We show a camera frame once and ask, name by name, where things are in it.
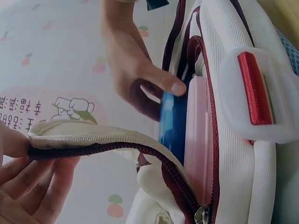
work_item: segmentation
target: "blue fabric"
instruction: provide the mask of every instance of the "blue fabric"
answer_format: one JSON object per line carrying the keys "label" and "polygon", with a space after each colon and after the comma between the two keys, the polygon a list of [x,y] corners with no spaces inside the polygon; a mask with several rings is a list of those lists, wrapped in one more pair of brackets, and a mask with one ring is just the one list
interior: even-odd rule
{"label": "blue fabric", "polygon": [[286,53],[289,56],[294,73],[299,76],[299,51],[292,45],[292,43],[279,31],[278,36],[284,46]]}

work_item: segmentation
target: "zipper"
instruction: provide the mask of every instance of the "zipper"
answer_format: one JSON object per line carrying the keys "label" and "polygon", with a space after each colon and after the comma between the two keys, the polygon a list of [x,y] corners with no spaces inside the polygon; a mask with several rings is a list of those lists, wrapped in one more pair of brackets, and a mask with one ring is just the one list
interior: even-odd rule
{"label": "zipper", "polygon": [[212,87],[212,81],[210,76],[209,64],[206,57],[206,48],[204,45],[204,41],[202,38],[202,30],[199,20],[200,11],[197,12],[196,15],[196,23],[200,30],[201,36],[196,36],[195,38],[198,39],[204,63],[206,66],[206,73],[207,73],[207,80],[208,80],[208,87],[210,92],[210,103],[211,103],[211,113],[212,113],[212,130],[213,130],[213,183],[212,183],[212,196],[210,201],[211,206],[211,223],[214,224],[216,220],[216,213],[219,204],[219,196],[220,196],[220,184],[219,184],[219,136],[218,136],[218,124],[217,124],[217,116],[216,116],[216,106],[215,106],[215,99],[214,99],[214,91]]}
{"label": "zipper", "polygon": [[[183,212],[186,218],[186,224],[208,224],[205,220],[206,207],[208,205],[199,205],[196,200],[196,197],[188,186],[183,176],[180,174],[180,171],[176,165],[170,161],[166,156],[164,156],[159,151],[142,144],[138,143],[128,143],[128,142],[113,142],[107,144],[92,144],[87,147],[74,147],[74,148],[52,148],[52,149],[38,149],[30,147],[28,156],[33,160],[49,160],[65,157],[77,157],[85,156],[96,153],[102,153],[118,148],[134,148],[139,150],[142,154],[152,155],[158,158],[162,162],[162,174],[163,179],[166,183],[166,186],[171,190],[178,207]],[[140,160],[136,165],[137,171],[140,169],[142,162],[145,165],[148,165],[144,159]]]}
{"label": "zipper", "polygon": [[202,205],[194,215],[196,224],[209,224],[210,208],[209,205]]}
{"label": "zipper", "polygon": [[169,34],[165,46],[163,62],[162,62],[162,69],[165,71],[169,71],[174,44],[184,23],[185,8],[186,8],[185,2],[186,0],[179,0],[178,2],[177,11],[176,11],[177,15],[174,20],[173,27],[171,29],[171,32]]}

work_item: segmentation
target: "pink book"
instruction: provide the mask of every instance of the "pink book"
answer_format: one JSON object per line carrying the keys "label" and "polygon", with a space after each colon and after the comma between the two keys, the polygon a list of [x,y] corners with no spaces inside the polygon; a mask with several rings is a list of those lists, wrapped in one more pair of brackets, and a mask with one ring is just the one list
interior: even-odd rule
{"label": "pink book", "polygon": [[200,204],[209,204],[213,183],[213,131],[206,77],[189,85],[184,168]]}

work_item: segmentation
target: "metal zipper slider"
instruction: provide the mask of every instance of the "metal zipper slider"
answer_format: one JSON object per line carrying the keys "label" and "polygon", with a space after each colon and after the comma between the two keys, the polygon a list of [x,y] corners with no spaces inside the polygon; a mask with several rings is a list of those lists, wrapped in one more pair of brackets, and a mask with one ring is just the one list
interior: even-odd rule
{"label": "metal zipper slider", "polygon": [[195,213],[194,220],[196,224],[209,224],[210,209],[208,205],[202,205]]}

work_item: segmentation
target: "white backpack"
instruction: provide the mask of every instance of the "white backpack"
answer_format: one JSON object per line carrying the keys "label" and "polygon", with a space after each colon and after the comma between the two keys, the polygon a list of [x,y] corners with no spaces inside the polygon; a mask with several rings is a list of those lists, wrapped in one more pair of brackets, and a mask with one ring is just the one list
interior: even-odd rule
{"label": "white backpack", "polygon": [[126,224],[299,223],[299,77],[258,2],[180,0],[163,68],[180,76],[195,70],[208,79],[209,204],[197,201],[175,156],[137,132],[74,120],[40,123],[28,133],[29,156],[114,150],[131,160],[140,189]]}

